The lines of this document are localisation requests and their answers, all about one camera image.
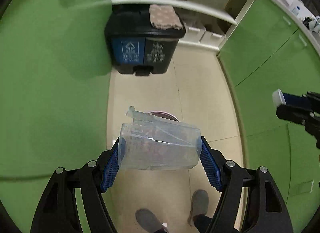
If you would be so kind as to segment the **small white cap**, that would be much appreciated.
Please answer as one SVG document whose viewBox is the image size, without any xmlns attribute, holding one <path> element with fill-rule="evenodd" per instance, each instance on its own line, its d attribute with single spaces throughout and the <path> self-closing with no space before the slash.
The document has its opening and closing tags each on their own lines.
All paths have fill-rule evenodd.
<svg viewBox="0 0 320 233">
<path fill-rule="evenodd" d="M 285 97 L 280 89 L 277 89 L 272 93 L 272 101 L 275 108 L 278 108 L 281 105 L 286 105 Z"/>
</svg>

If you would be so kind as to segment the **clear plastic box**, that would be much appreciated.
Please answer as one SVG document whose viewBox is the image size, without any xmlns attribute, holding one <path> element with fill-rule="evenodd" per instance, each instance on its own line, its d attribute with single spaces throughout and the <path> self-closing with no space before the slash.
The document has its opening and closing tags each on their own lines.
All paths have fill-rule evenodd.
<svg viewBox="0 0 320 233">
<path fill-rule="evenodd" d="M 121 126 L 118 163 L 121 169 L 191 169 L 202 151 L 196 126 L 137 111 L 130 106 L 131 123 Z"/>
</svg>

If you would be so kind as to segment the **pink round trash bin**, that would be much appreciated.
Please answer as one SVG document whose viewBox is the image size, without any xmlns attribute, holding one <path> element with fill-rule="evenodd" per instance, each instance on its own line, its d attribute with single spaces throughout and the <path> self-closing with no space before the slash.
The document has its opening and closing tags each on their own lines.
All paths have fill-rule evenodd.
<svg viewBox="0 0 320 233">
<path fill-rule="evenodd" d="M 148 114 L 153 115 L 153 116 L 157 116 L 160 118 L 180 122 L 180 120 L 176 116 L 174 116 L 170 113 L 167 113 L 165 111 L 149 111 Z"/>
</svg>

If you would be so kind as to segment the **grey slipper right foot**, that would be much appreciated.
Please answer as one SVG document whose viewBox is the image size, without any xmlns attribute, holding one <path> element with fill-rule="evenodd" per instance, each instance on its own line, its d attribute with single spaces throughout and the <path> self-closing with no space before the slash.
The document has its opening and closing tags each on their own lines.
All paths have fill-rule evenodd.
<svg viewBox="0 0 320 233">
<path fill-rule="evenodd" d="M 193 218 L 198 215 L 206 215 L 208 211 L 209 197 L 205 190 L 196 190 L 191 197 L 191 209 L 188 224 L 194 226 Z"/>
</svg>

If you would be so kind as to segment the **grey slipper foot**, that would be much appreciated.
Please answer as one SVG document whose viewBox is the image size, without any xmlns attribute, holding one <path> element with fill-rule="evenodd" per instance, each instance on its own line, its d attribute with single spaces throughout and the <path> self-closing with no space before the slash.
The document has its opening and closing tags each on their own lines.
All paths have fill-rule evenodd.
<svg viewBox="0 0 320 233">
<path fill-rule="evenodd" d="M 206 215 L 208 211 L 209 197 L 205 190 L 196 190 L 191 197 L 191 209 L 188 224 L 194 226 L 193 218 L 198 215 Z"/>
<path fill-rule="evenodd" d="M 135 213 L 137 223 L 148 233 L 166 232 L 163 224 L 148 209 L 139 209 Z"/>
</svg>

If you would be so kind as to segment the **grey slipper left foot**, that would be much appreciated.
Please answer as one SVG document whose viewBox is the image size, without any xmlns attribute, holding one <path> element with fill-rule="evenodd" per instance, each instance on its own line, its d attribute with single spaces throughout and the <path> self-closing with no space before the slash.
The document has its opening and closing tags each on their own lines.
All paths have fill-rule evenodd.
<svg viewBox="0 0 320 233">
<path fill-rule="evenodd" d="M 139 209 L 135 213 L 137 223 L 148 233 L 166 232 L 163 224 L 148 209 Z"/>
</svg>

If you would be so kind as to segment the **white storage drawer box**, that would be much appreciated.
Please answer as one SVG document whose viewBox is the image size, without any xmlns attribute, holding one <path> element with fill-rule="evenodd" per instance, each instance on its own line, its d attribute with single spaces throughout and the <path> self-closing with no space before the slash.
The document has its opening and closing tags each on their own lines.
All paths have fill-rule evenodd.
<svg viewBox="0 0 320 233">
<path fill-rule="evenodd" d="M 201 40 L 206 29 L 203 26 L 200 27 L 192 27 L 186 26 L 185 27 L 186 33 L 184 37 L 181 39 L 182 41 L 197 43 Z"/>
</svg>

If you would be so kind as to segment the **pink patterned cloth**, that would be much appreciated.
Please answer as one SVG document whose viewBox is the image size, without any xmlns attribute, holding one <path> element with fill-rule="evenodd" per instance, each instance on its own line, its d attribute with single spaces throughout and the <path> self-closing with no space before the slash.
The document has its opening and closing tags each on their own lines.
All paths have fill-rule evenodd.
<svg viewBox="0 0 320 233">
<path fill-rule="evenodd" d="M 151 25 L 156 29 L 182 29 L 183 24 L 171 5 L 150 5 Z"/>
</svg>

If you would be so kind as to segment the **black dual pedal bin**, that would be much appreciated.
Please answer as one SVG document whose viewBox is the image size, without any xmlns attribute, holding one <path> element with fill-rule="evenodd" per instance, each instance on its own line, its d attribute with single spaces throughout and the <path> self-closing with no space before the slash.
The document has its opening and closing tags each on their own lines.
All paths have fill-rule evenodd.
<svg viewBox="0 0 320 233">
<path fill-rule="evenodd" d="M 166 73 L 177 44 L 186 33 L 184 26 L 182 29 L 154 28 L 149 7 L 143 4 L 112 7 L 104 35 L 112 64 L 121 74 Z"/>
</svg>

